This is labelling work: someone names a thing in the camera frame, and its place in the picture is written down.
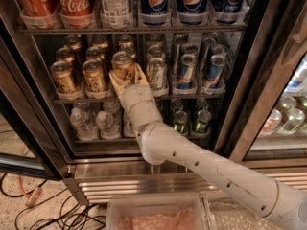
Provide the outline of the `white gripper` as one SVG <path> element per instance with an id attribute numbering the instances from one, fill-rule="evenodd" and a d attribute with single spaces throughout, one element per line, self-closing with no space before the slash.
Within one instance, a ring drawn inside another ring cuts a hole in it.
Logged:
<path id="1" fill-rule="evenodd" d="M 148 86 L 147 78 L 138 63 L 134 64 L 135 79 L 134 85 L 126 88 L 127 83 L 118 77 L 115 73 L 109 74 L 111 84 L 116 92 L 122 107 L 127 112 L 131 112 L 134 108 L 137 111 L 153 111 L 155 110 L 155 100 L 152 89 Z"/>

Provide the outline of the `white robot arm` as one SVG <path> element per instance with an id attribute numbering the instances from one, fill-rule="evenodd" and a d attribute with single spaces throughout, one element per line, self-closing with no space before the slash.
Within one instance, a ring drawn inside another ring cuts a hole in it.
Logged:
<path id="1" fill-rule="evenodd" d="M 202 149 L 164 124 L 139 65 L 132 65 L 130 77 L 120 69 L 112 70 L 109 77 L 148 163 L 184 166 L 282 229 L 307 230 L 306 192 Z"/>

